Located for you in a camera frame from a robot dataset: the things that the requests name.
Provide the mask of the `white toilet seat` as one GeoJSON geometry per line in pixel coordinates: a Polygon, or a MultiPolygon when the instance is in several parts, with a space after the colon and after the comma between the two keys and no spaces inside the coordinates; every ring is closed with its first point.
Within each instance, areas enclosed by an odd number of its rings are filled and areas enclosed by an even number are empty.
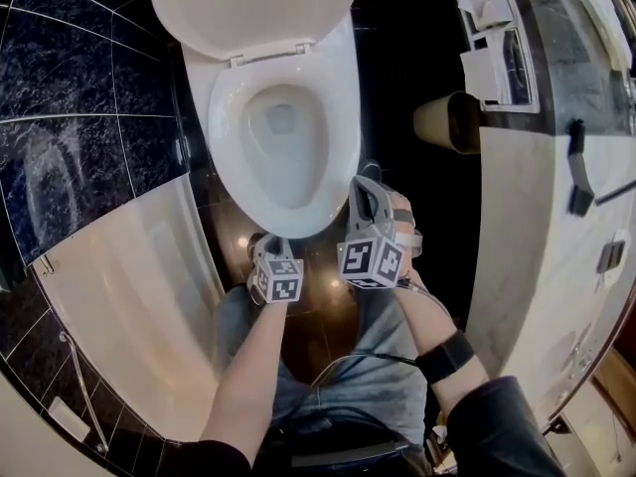
{"type": "Polygon", "coordinates": [[[211,92],[208,148],[231,198],[262,229],[318,234],[358,168],[357,84],[317,53],[230,67],[211,92]]]}

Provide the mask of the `blue jeans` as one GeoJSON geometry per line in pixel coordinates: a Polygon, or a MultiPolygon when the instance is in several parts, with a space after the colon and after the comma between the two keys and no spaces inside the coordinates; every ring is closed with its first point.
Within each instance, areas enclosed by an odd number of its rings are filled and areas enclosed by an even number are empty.
{"type": "MultiPolygon", "coordinates": [[[[413,357],[415,346],[398,300],[388,290],[360,290],[357,351],[413,357]]],[[[251,331],[258,309],[245,286],[233,288],[217,308],[223,364],[228,365],[251,331]]],[[[330,407],[362,410],[401,434],[422,444],[427,385],[419,370],[407,364],[372,357],[356,357],[332,371],[328,383],[312,392],[297,381],[275,353],[275,397],[268,408],[268,426],[287,416],[299,419],[330,407]]]]}

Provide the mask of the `person's right forearm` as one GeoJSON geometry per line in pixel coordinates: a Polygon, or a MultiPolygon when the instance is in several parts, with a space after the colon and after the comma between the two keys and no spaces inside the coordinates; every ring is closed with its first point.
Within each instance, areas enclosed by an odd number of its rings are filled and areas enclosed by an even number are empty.
{"type": "MultiPolygon", "coordinates": [[[[395,295],[405,315],[417,356],[443,343],[458,330],[443,304],[426,290],[410,264],[401,267],[395,295]]],[[[488,381],[488,374],[475,355],[455,374],[429,385],[443,414],[448,416],[469,393],[488,381]]]]}

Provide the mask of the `black waist pack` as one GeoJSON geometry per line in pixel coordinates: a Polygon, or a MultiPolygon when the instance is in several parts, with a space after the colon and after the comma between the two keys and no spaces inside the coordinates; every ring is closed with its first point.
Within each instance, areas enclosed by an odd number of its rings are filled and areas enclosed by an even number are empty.
{"type": "Polygon", "coordinates": [[[423,449],[366,414],[304,415],[267,433],[257,477],[429,477],[423,449]]]}

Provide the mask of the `chrome sink faucet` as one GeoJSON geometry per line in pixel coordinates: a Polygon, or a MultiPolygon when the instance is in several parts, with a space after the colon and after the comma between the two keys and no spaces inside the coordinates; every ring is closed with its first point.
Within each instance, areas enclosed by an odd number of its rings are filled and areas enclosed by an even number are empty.
{"type": "Polygon", "coordinates": [[[569,378],[571,380],[584,375],[591,366],[596,356],[596,340],[589,335],[581,336],[571,352],[571,367],[569,378]]]}

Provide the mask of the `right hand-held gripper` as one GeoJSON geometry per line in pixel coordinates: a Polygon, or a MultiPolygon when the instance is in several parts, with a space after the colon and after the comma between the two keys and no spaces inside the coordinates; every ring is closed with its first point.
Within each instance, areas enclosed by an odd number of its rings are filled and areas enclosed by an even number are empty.
{"type": "Polygon", "coordinates": [[[356,175],[349,188],[350,226],[359,230],[365,221],[384,236],[364,237],[337,244],[339,276],[361,289],[387,289],[398,285],[404,252],[421,251],[422,235],[395,235],[394,209],[390,189],[371,178],[356,175]]]}

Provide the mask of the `person's left forearm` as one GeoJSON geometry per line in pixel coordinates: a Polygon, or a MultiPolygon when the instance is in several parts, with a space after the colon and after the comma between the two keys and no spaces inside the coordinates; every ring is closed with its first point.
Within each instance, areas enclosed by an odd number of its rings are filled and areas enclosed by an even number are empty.
{"type": "Polygon", "coordinates": [[[250,464],[272,420],[287,307],[267,304],[259,314],[222,376],[202,435],[234,447],[250,464]]]}

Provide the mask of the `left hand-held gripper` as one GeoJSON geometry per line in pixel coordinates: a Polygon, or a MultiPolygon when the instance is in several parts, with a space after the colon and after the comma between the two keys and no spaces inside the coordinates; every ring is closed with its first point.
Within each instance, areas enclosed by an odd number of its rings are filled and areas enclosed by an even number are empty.
{"type": "Polygon", "coordinates": [[[247,280],[247,292],[256,305],[297,302],[303,283],[303,260],[292,259],[287,238],[279,239],[278,258],[270,253],[272,235],[266,235],[255,248],[255,264],[247,280]]]}

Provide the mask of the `white ceramic toilet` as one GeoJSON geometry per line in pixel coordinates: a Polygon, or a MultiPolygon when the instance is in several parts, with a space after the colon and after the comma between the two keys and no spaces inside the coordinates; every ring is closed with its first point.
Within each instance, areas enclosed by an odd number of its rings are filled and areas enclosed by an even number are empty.
{"type": "Polygon", "coordinates": [[[226,61],[219,61],[204,56],[181,44],[177,40],[182,49],[190,92],[196,108],[197,116],[203,129],[207,148],[208,112],[211,92],[217,81],[218,75],[230,67],[301,54],[317,53],[325,55],[335,62],[341,70],[347,72],[351,79],[356,82],[360,101],[357,54],[350,14],[351,6],[344,20],[341,21],[322,41],[314,44],[299,45],[293,53],[266,56],[252,60],[239,56],[226,61]]]}

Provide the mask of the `white sink basin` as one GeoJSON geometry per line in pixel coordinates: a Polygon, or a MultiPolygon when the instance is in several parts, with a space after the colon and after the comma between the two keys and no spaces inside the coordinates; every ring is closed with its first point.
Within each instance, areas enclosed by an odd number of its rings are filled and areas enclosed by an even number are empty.
{"type": "Polygon", "coordinates": [[[562,336],[546,353],[543,359],[543,370],[550,380],[565,373],[578,354],[589,328],[585,328],[582,332],[577,333],[570,331],[562,336]]]}

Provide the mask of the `black forearm band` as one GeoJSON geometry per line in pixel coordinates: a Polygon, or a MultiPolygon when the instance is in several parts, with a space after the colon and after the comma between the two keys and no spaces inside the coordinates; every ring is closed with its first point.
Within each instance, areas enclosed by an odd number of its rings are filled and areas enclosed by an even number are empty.
{"type": "Polygon", "coordinates": [[[451,337],[427,353],[418,356],[414,365],[431,385],[459,371],[475,356],[464,333],[457,330],[451,337]]]}

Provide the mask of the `person's right hand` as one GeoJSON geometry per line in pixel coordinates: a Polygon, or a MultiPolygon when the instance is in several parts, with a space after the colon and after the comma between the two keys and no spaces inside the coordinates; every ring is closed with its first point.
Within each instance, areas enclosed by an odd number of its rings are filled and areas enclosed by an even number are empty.
{"type": "Polygon", "coordinates": [[[416,241],[421,240],[421,233],[416,229],[410,201],[398,192],[391,192],[390,199],[397,242],[414,246],[416,241]]]}

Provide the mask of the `cream bathtub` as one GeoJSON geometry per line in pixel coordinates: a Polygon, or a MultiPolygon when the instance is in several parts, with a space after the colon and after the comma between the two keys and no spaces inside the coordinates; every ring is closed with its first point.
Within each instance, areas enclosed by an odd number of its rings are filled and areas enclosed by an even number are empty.
{"type": "Polygon", "coordinates": [[[218,386],[214,311],[224,291],[190,180],[89,224],[34,268],[79,348],[160,435],[198,440],[218,386]]]}

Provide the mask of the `chrome grab bar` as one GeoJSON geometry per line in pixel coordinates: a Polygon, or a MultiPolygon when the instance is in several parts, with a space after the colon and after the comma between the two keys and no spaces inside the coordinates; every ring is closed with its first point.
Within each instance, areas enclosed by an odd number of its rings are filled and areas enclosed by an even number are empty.
{"type": "Polygon", "coordinates": [[[93,427],[96,431],[96,434],[99,438],[99,444],[95,447],[96,451],[101,454],[102,456],[105,456],[108,454],[109,452],[109,445],[108,442],[105,439],[105,435],[103,433],[103,430],[101,428],[101,425],[99,423],[99,420],[96,416],[95,410],[93,408],[91,399],[90,399],[90,395],[88,394],[88,390],[85,384],[85,380],[81,371],[81,366],[80,366],[80,357],[79,357],[79,351],[77,348],[77,345],[75,343],[75,341],[73,340],[73,338],[64,330],[62,330],[59,334],[59,339],[61,342],[67,343],[68,346],[70,347],[70,352],[71,352],[71,357],[73,360],[73,365],[74,365],[74,369],[76,371],[76,375],[78,378],[78,382],[79,382],[79,389],[81,392],[81,395],[83,397],[84,403],[85,403],[85,407],[88,411],[89,417],[92,421],[93,427]]]}

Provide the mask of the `dark jacket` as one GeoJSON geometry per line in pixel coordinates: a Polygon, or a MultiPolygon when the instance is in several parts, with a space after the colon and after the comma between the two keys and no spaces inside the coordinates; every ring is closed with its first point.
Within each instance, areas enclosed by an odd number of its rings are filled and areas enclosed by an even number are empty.
{"type": "MultiPolygon", "coordinates": [[[[566,477],[542,436],[513,377],[469,393],[447,421],[457,477],[566,477]]],[[[187,443],[158,477],[301,477],[285,463],[251,467],[236,448],[219,441],[187,443]]]]}

